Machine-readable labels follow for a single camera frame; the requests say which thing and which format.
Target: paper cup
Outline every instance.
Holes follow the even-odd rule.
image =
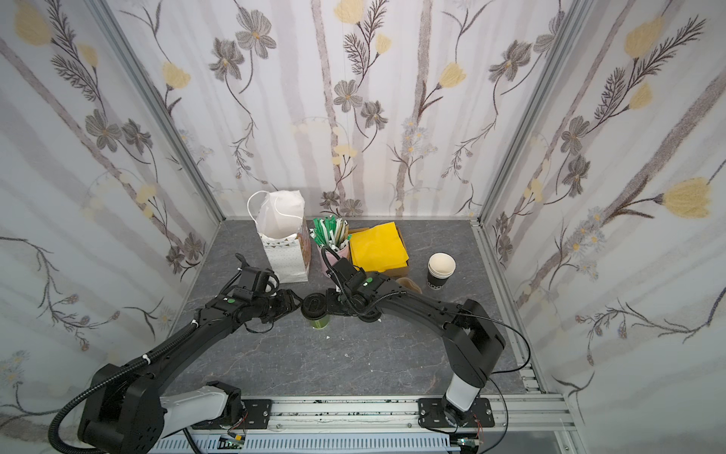
[[[320,262],[320,269],[322,270],[322,275],[325,277],[327,276],[327,267],[325,266],[325,261],[322,259],[322,251],[320,249],[320,246],[317,248],[317,254],[318,254],[318,261]],[[351,245],[347,245],[345,248],[341,249],[338,252],[338,255],[342,259],[351,259]],[[330,262],[330,266],[333,266],[334,264],[338,263],[338,259],[335,258],[334,255],[332,255],[330,252],[325,251],[325,256],[327,257],[327,260]]]
[[[428,275],[426,283],[434,290],[444,286],[446,281],[454,274],[456,261],[454,257],[443,252],[437,252],[428,260]]]

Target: pink cup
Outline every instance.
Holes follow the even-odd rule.
[[[338,252],[338,255],[343,258],[350,260],[351,258],[351,245],[348,244],[343,250]],[[317,249],[317,255],[318,255],[318,262],[320,263],[320,269],[322,270],[322,274],[327,277],[327,274],[325,272],[327,271],[327,267],[325,266],[325,262],[322,259],[322,254],[320,253],[320,247]],[[334,255],[332,255],[330,252],[325,251],[325,256],[327,257],[327,260],[330,262],[330,266],[333,266],[338,259],[335,258]]]

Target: metal bracket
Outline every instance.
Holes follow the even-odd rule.
[[[267,429],[270,420],[272,401],[268,399],[243,400],[242,406],[247,409],[244,427],[246,429]]]
[[[270,409],[272,408],[272,401],[270,399],[245,399],[242,401],[242,414],[245,410],[247,414],[245,416],[245,422],[240,424],[235,430],[250,430],[250,429],[267,429],[267,424],[270,421]],[[202,421],[200,423],[192,425],[192,429],[195,430],[227,430],[230,426],[222,424],[218,419],[212,421]]]
[[[441,405],[441,398],[429,399],[422,398],[418,400],[419,424],[426,429],[450,429],[454,427],[449,424],[444,415],[444,406]],[[482,427],[494,427],[494,415],[492,414],[492,406],[488,399],[477,397],[471,404],[471,408],[467,412],[467,421],[462,424],[462,428],[476,428],[476,420]]]

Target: yellow napkin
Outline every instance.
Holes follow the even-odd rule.
[[[408,253],[395,222],[353,233],[350,243],[353,264],[366,271],[383,272],[407,265]]]

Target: cardboard box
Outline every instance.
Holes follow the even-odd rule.
[[[357,232],[363,232],[365,230],[368,230],[369,227],[364,227],[362,229],[348,229],[348,233],[357,233]],[[401,229],[399,229],[399,226],[396,224],[396,231],[399,233],[399,238],[401,238],[401,243],[404,245],[404,249],[406,248],[406,243],[404,242],[404,237],[401,235]],[[409,260],[406,260],[406,266],[402,268],[393,268],[393,269],[387,269],[386,271],[383,271],[383,274],[392,277],[394,279],[397,279],[399,277],[408,276],[409,272]]]

